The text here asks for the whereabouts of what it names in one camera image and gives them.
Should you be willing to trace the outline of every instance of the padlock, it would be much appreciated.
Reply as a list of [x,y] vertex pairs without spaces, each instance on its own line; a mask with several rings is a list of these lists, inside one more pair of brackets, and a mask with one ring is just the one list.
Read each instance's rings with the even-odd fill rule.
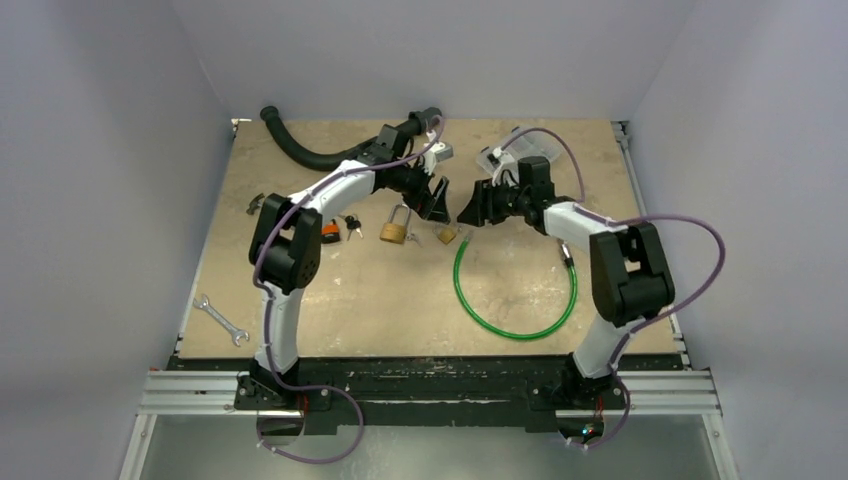
[[456,232],[450,227],[433,227],[433,233],[436,234],[436,238],[439,239],[445,245],[449,244],[456,238]]
[[[406,219],[403,221],[403,225],[392,223],[395,221],[395,214],[400,207],[406,209]],[[406,241],[406,231],[409,229],[409,219],[411,216],[412,210],[406,205],[398,204],[392,207],[392,213],[389,214],[389,221],[383,224],[383,230],[380,231],[380,240],[403,245]]]

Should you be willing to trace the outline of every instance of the open-end wrench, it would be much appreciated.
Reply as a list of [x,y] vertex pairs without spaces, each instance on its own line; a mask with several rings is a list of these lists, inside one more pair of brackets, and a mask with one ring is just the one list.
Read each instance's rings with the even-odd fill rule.
[[223,315],[218,313],[218,310],[215,310],[212,304],[209,303],[209,297],[207,297],[206,294],[200,295],[199,302],[196,299],[192,299],[191,303],[192,305],[194,305],[194,308],[198,310],[203,310],[204,312],[208,313],[210,317],[214,318],[216,322],[221,324],[222,327],[224,327],[228,332],[230,332],[230,335],[233,336],[233,344],[235,344],[235,346],[241,346],[238,342],[242,338],[244,338],[248,342],[250,341],[250,334],[244,330],[236,328],[235,325],[230,323],[229,320],[227,320],[226,318],[224,318]]

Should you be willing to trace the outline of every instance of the white enclosure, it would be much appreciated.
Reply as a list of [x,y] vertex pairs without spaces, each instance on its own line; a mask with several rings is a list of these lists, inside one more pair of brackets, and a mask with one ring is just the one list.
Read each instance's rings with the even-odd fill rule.
[[[846,21],[838,0],[3,2],[0,478],[117,476],[229,120],[268,103],[629,121],[648,210],[728,244],[680,322],[741,477],[844,476]],[[661,228],[690,292],[714,247]]]

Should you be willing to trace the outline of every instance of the green hose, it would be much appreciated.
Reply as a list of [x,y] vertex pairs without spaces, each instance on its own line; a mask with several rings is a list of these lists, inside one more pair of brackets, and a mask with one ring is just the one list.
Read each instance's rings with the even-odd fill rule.
[[477,312],[471,308],[471,305],[468,304],[468,300],[465,299],[465,295],[462,293],[462,287],[459,286],[459,265],[462,263],[462,257],[465,255],[465,248],[468,246],[469,240],[471,240],[470,237],[465,237],[465,240],[462,241],[462,245],[459,246],[459,250],[456,252],[456,259],[453,261],[453,288],[456,291],[457,298],[459,298],[459,303],[462,304],[462,308],[468,312],[468,315],[470,315],[471,318],[482,325],[483,328],[492,333],[502,337],[511,338],[513,340],[538,340],[554,333],[565,323],[566,320],[568,320],[571,312],[574,311],[574,306],[577,304],[577,271],[575,270],[573,263],[566,265],[568,267],[568,277],[571,280],[571,298],[568,299],[568,307],[565,308],[565,312],[563,312],[562,316],[559,317],[559,319],[550,327],[536,333],[512,333],[507,332],[506,330],[501,330],[500,328],[483,320],[483,318],[480,317],[480,315],[477,315]]

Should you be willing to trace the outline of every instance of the plastic container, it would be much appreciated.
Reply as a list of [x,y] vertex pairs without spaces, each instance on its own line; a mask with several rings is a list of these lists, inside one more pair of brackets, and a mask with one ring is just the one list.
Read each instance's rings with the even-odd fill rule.
[[[483,170],[486,171],[490,176],[495,174],[495,170],[498,168],[499,162],[495,160],[493,163],[488,155],[492,153],[492,150],[495,147],[503,145],[507,140],[512,138],[516,133],[526,130],[530,128],[529,125],[518,125],[513,128],[509,135],[500,139],[498,143],[495,145],[488,146],[480,151],[477,155],[477,164],[483,167]],[[560,157],[565,150],[563,150],[562,145],[559,144],[553,137],[549,136],[544,132],[530,132],[528,134],[522,135],[518,140],[512,142],[512,144],[507,147],[506,151],[512,155],[516,160],[521,160],[526,157],[545,157],[549,162],[553,163],[557,158]]]

